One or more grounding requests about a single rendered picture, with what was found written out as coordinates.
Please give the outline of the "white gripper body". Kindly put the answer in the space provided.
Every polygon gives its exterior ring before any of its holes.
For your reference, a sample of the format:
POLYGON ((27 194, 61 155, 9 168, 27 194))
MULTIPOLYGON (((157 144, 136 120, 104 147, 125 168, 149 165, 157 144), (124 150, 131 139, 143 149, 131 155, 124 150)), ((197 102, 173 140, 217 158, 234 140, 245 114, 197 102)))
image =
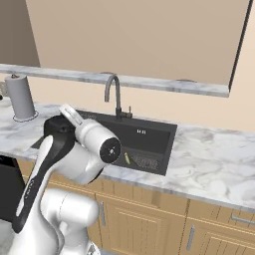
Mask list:
POLYGON ((80 126, 84 121, 79 113, 68 104, 61 105, 59 111, 74 127, 80 126))

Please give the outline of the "black sink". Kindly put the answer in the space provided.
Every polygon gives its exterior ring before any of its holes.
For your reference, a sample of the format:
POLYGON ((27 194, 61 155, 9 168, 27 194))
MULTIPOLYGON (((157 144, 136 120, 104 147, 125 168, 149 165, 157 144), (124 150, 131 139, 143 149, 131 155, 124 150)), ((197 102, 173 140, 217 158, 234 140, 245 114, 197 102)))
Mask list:
POLYGON ((37 171, 43 175, 57 171, 81 184, 94 181, 112 163, 166 173, 176 125, 134 118, 119 122, 114 116, 77 112, 84 119, 78 127, 62 114, 44 122, 44 135, 33 144, 39 151, 37 171))

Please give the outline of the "wooden panel under sink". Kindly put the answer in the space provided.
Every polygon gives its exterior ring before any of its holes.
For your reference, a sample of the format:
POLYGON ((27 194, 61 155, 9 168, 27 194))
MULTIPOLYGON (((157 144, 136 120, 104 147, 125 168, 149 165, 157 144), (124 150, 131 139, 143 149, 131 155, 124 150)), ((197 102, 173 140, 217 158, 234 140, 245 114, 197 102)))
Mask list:
POLYGON ((66 187, 68 189, 84 191, 92 198, 100 194, 106 197, 115 197, 120 200, 131 201, 140 205, 147 205, 179 215, 185 214, 188 201, 188 199, 184 197, 105 178, 98 178, 91 184, 83 186, 59 173, 53 173, 49 183, 56 187, 66 187))

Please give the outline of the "wooden base cabinet door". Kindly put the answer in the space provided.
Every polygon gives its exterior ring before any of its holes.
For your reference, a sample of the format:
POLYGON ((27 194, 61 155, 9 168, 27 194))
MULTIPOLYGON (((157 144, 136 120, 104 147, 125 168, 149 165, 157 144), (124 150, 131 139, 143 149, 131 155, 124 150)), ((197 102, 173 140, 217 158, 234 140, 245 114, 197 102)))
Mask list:
POLYGON ((96 195, 105 204, 103 247, 120 255, 179 255, 185 217, 146 205, 96 195))
POLYGON ((187 218, 179 255, 255 255, 255 233, 208 221, 187 218), (189 251, 186 244, 195 226, 189 251))

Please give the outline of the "dark grey tap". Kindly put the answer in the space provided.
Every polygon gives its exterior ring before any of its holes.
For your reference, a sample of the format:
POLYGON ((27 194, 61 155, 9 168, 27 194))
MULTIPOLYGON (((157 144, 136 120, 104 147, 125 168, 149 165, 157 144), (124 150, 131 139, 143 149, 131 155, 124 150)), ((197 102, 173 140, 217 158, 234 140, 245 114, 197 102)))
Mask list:
POLYGON ((128 112, 126 113, 121 107, 121 84, 117 74, 110 73, 110 76, 108 77, 105 87, 105 101, 108 102, 110 100, 110 89, 112 83, 115 83, 116 87, 116 120, 120 122, 122 119, 131 119, 131 108, 128 108, 128 112))

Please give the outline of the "grey paper towel roll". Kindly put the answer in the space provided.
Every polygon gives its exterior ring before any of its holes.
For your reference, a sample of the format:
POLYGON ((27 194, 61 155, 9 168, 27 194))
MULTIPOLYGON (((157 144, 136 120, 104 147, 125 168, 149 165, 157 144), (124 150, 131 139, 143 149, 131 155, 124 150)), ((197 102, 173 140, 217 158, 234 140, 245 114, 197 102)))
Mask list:
POLYGON ((5 85, 14 111, 13 120, 19 123, 33 120, 38 112, 34 107, 27 77, 12 74, 5 78, 5 85))

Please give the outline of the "marble ledge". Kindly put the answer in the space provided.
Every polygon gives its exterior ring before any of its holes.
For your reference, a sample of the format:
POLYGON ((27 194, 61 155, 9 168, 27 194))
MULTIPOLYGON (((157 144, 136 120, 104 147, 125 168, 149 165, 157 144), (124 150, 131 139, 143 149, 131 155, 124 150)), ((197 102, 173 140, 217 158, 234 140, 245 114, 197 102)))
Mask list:
MULTIPOLYGON (((39 67, 0 64, 2 74, 24 74, 30 77, 58 79, 84 83, 105 84, 109 74, 58 70, 39 67)), ((119 75, 123 87, 159 90, 175 93, 228 98, 229 89, 224 85, 202 84, 190 81, 164 80, 119 75)))

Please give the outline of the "wooden drawer front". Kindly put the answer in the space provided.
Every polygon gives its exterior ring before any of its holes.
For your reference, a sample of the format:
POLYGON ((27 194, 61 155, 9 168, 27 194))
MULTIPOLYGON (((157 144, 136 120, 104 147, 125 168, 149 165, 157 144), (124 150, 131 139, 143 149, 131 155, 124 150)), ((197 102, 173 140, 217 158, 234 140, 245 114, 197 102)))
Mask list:
POLYGON ((241 211, 193 199, 191 199, 189 203, 188 216, 191 218, 255 231, 255 225, 232 220, 231 214, 246 219, 250 219, 251 216, 253 216, 255 220, 255 213, 252 212, 241 211))

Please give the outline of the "beige wall cabinet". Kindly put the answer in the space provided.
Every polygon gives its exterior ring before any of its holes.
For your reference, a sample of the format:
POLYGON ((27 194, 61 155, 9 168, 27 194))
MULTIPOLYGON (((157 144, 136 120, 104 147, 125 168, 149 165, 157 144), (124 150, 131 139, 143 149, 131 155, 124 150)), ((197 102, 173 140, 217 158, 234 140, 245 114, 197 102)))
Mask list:
POLYGON ((233 83, 253 0, 25 0, 43 68, 233 83))

